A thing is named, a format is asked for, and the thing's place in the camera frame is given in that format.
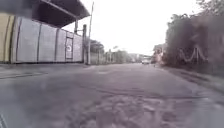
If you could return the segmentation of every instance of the car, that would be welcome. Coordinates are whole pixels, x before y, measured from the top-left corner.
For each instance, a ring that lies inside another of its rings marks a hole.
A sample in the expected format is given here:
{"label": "car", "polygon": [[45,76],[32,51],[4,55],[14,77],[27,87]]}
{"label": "car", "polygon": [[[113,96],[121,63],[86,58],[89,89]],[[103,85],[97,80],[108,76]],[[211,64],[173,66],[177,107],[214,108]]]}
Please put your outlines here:
{"label": "car", "polygon": [[148,59],[143,59],[143,60],[142,60],[142,64],[150,64],[150,62],[149,62]]}

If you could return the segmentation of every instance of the roof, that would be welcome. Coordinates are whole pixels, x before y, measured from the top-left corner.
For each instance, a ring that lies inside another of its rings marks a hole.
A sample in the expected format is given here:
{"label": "roof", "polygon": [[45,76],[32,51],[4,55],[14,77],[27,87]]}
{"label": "roof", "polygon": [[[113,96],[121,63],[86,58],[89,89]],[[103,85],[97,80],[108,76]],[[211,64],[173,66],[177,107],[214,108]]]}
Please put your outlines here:
{"label": "roof", "polygon": [[[66,10],[76,18],[52,5]],[[56,27],[63,27],[90,15],[80,0],[0,0],[0,11],[31,18]]]}
{"label": "roof", "polygon": [[76,17],[76,19],[58,8],[44,2],[39,4],[37,9],[38,16],[34,17],[34,19],[36,18],[36,20],[52,24],[57,27],[63,27],[75,20],[80,20],[90,15],[79,0],[51,0],[51,3],[67,12],[70,12]]}

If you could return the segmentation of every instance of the cracked asphalt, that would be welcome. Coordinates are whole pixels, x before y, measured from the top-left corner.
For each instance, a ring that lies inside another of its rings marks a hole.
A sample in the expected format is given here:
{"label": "cracked asphalt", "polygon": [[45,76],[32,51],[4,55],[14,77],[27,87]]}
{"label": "cracked asphalt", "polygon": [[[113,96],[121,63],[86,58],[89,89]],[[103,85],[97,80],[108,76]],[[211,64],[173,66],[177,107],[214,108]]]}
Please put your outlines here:
{"label": "cracked asphalt", "polygon": [[222,94],[164,69],[141,64],[74,66],[48,66],[50,73],[0,79],[4,127],[224,126]]}

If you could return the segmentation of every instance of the fence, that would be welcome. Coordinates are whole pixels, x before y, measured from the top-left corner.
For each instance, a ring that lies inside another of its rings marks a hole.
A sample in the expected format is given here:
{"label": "fence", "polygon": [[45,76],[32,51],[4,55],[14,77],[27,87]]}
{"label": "fence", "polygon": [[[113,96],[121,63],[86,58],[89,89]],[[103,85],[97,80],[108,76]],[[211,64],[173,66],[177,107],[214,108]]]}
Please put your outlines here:
{"label": "fence", "polygon": [[83,37],[30,19],[0,13],[0,61],[81,62]]}

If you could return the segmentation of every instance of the sky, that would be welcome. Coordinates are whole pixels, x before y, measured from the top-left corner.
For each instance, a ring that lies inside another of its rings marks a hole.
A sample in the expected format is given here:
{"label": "sky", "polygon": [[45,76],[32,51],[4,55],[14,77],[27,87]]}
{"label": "sky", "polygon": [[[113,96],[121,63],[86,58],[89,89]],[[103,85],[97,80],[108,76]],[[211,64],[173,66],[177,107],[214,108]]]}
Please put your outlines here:
{"label": "sky", "polygon": [[[92,0],[81,0],[91,12]],[[156,44],[165,43],[167,23],[172,14],[200,11],[196,0],[94,0],[91,39],[100,41],[105,50],[152,54]],[[89,26],[90,17],[79,21]],[[63,29],[74,30],[74,23]]]}

